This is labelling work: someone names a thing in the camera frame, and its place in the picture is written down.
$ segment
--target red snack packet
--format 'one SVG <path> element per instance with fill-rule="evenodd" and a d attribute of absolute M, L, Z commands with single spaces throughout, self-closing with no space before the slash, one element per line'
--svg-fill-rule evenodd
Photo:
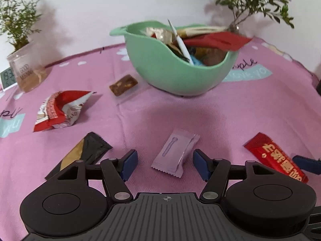
<path fill-rule="evenodd" d="M 231 32 L 219 32 L 184 39 L 186 46 L 219 48 L 223 51 L 238 51 L 252 39 Z"/>
<path fill-rule="evenodd" d="M 33 131 L 71 126 L 93 93 L 95 92 L 63 91 L 52 94 L 40 106 Z"/>
<path fill-rule="evenodd" d="M 263 165 L 304 183 L 309 181 L 292 159 L 267 135 L 259 132 L 253 139 L 245 143 L 244 147 Z"/>

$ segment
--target white pen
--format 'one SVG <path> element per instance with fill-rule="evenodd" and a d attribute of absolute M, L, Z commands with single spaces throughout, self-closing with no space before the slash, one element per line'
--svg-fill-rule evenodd
<path fill-rule="evenodd" d="M 174 26 L 172 25 L 172 23 L 170 22 L 170 20 L 168 20 L 168 23 L 170 24 L 170 27 L 171 27 L 174 35 L 176 36 L 177 43 L 179 44 L 179 48 L 182 50 L 183 55 L 189 60 L 189 63 L 190 63 L 191 65 L 194 65 L 194 63 L 193 63 L 193 61 L 192 61 L 192 58 L 191 58 L 191 56 L 189 55 L 189 52 L 188 52 L 188 50 L 187 50 L 187 48 L 186 48 L 186 46 L 185 46 L 182 38 L 179 37 L 179 35 L 177 34 L 176 29 L 174 28 Z"/>

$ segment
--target pink snack packet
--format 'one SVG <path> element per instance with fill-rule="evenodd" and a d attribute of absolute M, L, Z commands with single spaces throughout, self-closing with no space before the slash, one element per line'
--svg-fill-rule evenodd
<path fill-rule="evenodd" d="M 175 129 L 151 167 L 175 177 L 182 177 L 183 164 L 200 136 L 182 129 Z"/>

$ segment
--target gold stripe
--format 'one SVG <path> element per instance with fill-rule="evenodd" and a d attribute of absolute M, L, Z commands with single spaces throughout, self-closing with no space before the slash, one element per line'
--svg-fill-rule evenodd
<path fill-rule="evenodd" d="M 85 139 L 82 139 L 69 153 L 62 159 L 60 165 L 60 171 L 63 170 L 65 167 L 69 166 L 75 160 L 81 158 L 83 143 Z"/>

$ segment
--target white wall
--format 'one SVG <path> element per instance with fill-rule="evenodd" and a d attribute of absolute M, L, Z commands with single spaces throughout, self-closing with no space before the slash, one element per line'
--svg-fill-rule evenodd
<path fill-rule="evenodd" d="M 231 13 L 216 7 L 213 0 L 42 0 L 44 14 L 35 34 L 45 64 L 80 52 L 120 43 L 123 38 L 109 36 L 115 27 L 156 19 L 175 25 L 189 23 L 228 24 Z M 242 29 L 288 52 L 309 70 L 321 76 L 321 0 L 293 0 L 290 14 L 295 30 L 263 17 L 246 21 Z M 6 56 L 12 46 L 0 37 L 0 70 L 8 67 Z"/>

